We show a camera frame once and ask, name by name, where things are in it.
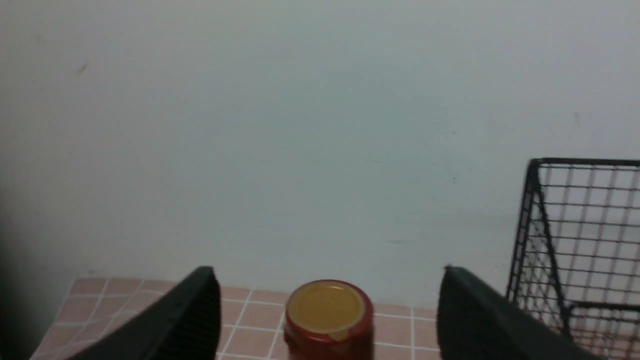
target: jar lid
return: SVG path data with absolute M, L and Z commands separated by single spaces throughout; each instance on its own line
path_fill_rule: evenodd
M 364 316 L 362 296 L 337 281 L 310 282 L 294 291 L 287 315 L 298 327 L 316 334 L 337 334 L 354 327 Z

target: pink tile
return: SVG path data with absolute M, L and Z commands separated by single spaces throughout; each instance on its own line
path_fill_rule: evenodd
M 97 297 L 69 298 L 62 305 L 56 322 L 86 322 L 98 304 Z
M 94 342 L 92 341 L 88 341 L 86 343 L 80 343 L 80 344 L 72 344 L 67 346 L 64 350 L 62 350 L 62 352 L 60 353 L 60 355 L 56 358 L 56 360 L 64 360 L 64 359 L 68 359 L 70 357 L 72 357 L 73 355 L 76 355 L 77 353 L 79 353 L 80 351 L 88 348 L 89 346 L 93 345 Z
M 436 322 L 413 319 L 414 345 L 416 347 L 440 348 L 436 333 Z
M 148 290 L 148 291 L 158 291 L 161 293 L 167 293 L 169 290 L 173 289 L 175 286 L 175 282 L 173 281 L 156 281 L 156 280 L 148 280 L 142 284 L 140 290 Z
M 246 360 L 246 357 L 239 357 L 233 355 L 225 355 L 221 358 L 221 360 Z
M 117 313 L 124 304 L 129 300 L 129 297 L 104 297 L 100 300 L 98 307 L 93 313 L 93 320 L 104 319 L 107 316 L 111 316 Z
M 85 325 L 84 329 L 82 329 L 74 339 L 74 342 L 98 340 L 105 329 L 107 329 L 107 326 L 109 326 L 109 322 L 111 322 L 111 319 L 106 318 L 98 322 L 92 322 Z
M 415 360 L 440 360 L 440 352 L 415 349 Z
M 100 295 L 107 279 L 77 279 L 69 290 L 69 295 Z
M 114 277 L 107 283 L 104 290 L 105 295 L 130 295 L 134 293 L 142 283 L 140 279 L 126 279 L 122 277 Z
M 222 324 L 224 325 L 235 325 L 240 317 L 240 313 L 242 312 L 242 308 L 244 307 L 243 302 L 236 301 L 222 301 Z
M 406 306 L 375 304 L 374 311 L 376 314 L 411 316 L 411 309 Z
M 220 340 L 218 342 L 218 351 L 222 352 L 222 350 L 225 349 L 225 346 L 227 346 L 227 341 L 229 340 L 229 336 L 231 335 L 231 332 L 233 331 L 233 327 L 231 326 L 223 326 L 222 329 L 220 329 Z
M 411 349 L 376 344 L 376 360 L 411 360 Z
M 249 301 L 272 302 L 274 304 L 286 304 L 289 298 L 288 293 L 268 290 L 254 290 Z
M 47 332 L 47 335 L 45 335 L 44 339 L 40 343 L 36 353 L 40 354 L 64 347 L 69 344 L 71 339 L 73 339 L 81 329 L 82 325 L 52 325 L 49 328 L 49 332 Z
M 225 286 L 222 288 L 222 298 L 227 300 L 246 300 L 251 290 L 242 288 L 231 288 Z
M 436 320 L 437 312 L 427 309 L 413 309 L 414 318 L 433 319 Z
M 129 320 L 133 319 L 134 317 L 136 317 L 137 314 L 118 314 L 114 317 L 113 321 L 111 322 L 111 325 L 109 325 L 109 327 L 107 327 L 106 331 L 104 332 L 105 334 L 110 334 L 113 331 L 119 329 L 121 326 L 123 326 L 124 324 L 126 324 L 127 322 L 129 322 Z
M 241 326 L 277 329 L 284 311 L 282 305 L 247 304 L 240 319 Z
M 289 348 L 287 347 L 287 343 L 284 342 L 284 334 L 282 332 L 278 333 L 271 358 L 274 360 L 287 360 L 289 358 Z
M 411 319 L 376 315 L 374 317 L 374 325 L 377 342 L 393 345 L 411 345 Z
M 273 331 L 236 329 L 226 354 L 266 357 L 273 342 Z
M 135 293 L 122 308 L 122 311 L 135 311 L 140 313 L 161 297 L 162 295 L 158 293 Z

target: tile floor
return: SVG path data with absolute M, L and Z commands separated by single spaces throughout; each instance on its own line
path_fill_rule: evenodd
M 126 323 L 173 285 L 141 279 L 78 279 L 32 360 L 70 357 Z M 287 360 L 282 336 L 287 296 L 223 288 L 217 359 Z M 376 304 L 375 313 L 376 360 L 440 359 L 433 311 Z

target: wire basket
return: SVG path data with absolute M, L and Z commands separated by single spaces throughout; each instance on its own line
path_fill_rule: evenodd
M 592 354 L 640 359 L 640 161 L 536 159 L 507 299 Z

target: white grout line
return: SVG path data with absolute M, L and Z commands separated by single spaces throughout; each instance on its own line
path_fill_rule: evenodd
M 271 359 L 271 355 L 273 355 L 273 349 L 276 347 L 276 341 L 278 340 L 278 335 L 280 335 L 280 331 L 278 331 L 282 327 L 282 323 L 284 322 L 284 312 L 280 315 L 280 321 L 278 322 L 278 328 L 276 329 L 276 333 L 273 335 L 273 341 L 271 342 L 271 348 L 269 348 L 269 354 L 267 354 L 267 358 Z
M 277 302 L 265 302 L 265 301 L 254 301 L 254 300 L 236 300 L 236 299 L 222 299 L 222 301 L 229 301 L 229 302 L 248 302 L 249 304 L 261 304 L 261 305 L 277 305 L 277 306 L 284 306 L 284 304 L 279 304 Z
M 413 308 L 411 308 L 411 360 L 415 360 L 415 327 L 413 326 Z
M 108 323 L 108 324 L 107 324 L 107 326 L 105 326 L 105 328 L 102 330 L 102 332 L 100 333 L 100 336 L 98 337 L 98 339 L 102 339 L 102 338 L 104 337 L 105 332 L 106 332 L 107 330 L 109 330 L 109 327 L 111 326 L 111 324 L 113 324 L 113 320 L 115 320 L 115 318 L 116 318 L 116 317 L 118 317 L 118 315 L 120 315 L 121 313 L 123 313 L 123 312 L 121 312 L 120 310 L 121 310 L 121 309 L 124 309 L 124 307 L 127 305 L 127 303 L 128 303 L 128 302 L 133 298 L 133 295 L 135 295 L 137 292 L 139 292 L 139 291 L 140 291 L 140 289 L 142 288 L 142 284 L 144 284 L 144 283 L 145 283 L 144 281 L 141 281 L 141 282 L 140 282 L 140 285 L 138 285 L 138 288 L 136 289 L 136 291 L 134 291 L 133 293 L 131 293 L 130 295 L 128 295 L 128 296 L 130 296 L 129 300 L 127 300 L 124 304 L 122 304 L 122 306 L 120 307 L 120 309 L 118 309 L 118 311 L 116 311 L 115 313 L 113 313 L 113 315 L 111 315 L 111 319 L 109 320 L 109 323 Z
M 247 304 L 249 304 L 249 298 L 251 297 L 252 293 L 253 293 L 253 290 L 249 291 L 249 294 L 246 296 L 246 300 L 244 301 L 244 306 L 242 307 L 242 310 L 240 311 L 240 315 L 238 316 L 238 320 L 236 320 L 236 326 L 231 330 L 231 334 L 229 334 L 229 339 L 227 339 L 227 344 L 225 345 L 225 348 L 222 350 L 222 354 L 226 354 L 227 353 L 227 348 L 229 347 L 229 344 L 231 344 L 231 339 L 234 337 L 234 334 L 236 333 L 236 327 L 240 324 L 240 320 L 242 319 L 242 316 L 244 315 L 244 310 L 246 309 Z
M 229 356 L 233 356 L 233 357 L 240 357 L 241 359 L 267 360 L 266 357 L 251 356 L 251 355 L 225 354 L 223 352 L 218 353 L 218 355 L 220 355 L 220 357 L 225 357 L 225 355 L 229 355 Z
M 242 325 L 222 325 L 222 327 L 230 327 L 233 329 L 259 330 L 259 331 L 278 331 L 278 329 L 267 329 L 266 327 L 242 326 Z
M 169 291 L 157 291 L 157 290 L 142 290 L 140 289 L 142 287 L 142 285 L 138 286 L 138 289 L 136 290 L 136 292 L 138 293 L 152 293 L 152 294 L 158 294 L 158 295 L 166 295 Z M 110 299 L 110 298 L 118 298 L 118 297 L 129 297 L 132 294 L 109 294 L 109 295 L 99 295 L 99 294 L 75 294 L 75 295 L 69 295 L 68 298 L 69 299 L 77 299 L 77 298 L 84 298 L 84 297 L 100 297 L 102 299 Z
M 276 306 L 284 306 L 283 304 L 279 304 L 277 302 L 264 302 L 264 301 L 247 301 L 247 300 L 236 300 L 236 299 L 222 299 L 222 301 L 229 301 L 229 302 L 248 302 L 249 304 L 262 304 L 262 305 L 276 305 Z M 376 316 L 384 316 L 384 317 L 388 317 L 388 318 L 400 318 L 400 319 L 418 319 L 418 320 L 427 320 L 430 322 L 434 322 L 436 321 L 436 319 L 432 319 L 432 318 L 423 318 L 421 316 L 406 316 L 406 315 L 391 315 L 391 314 L 380 314 L 380 313 L 375 313 Z

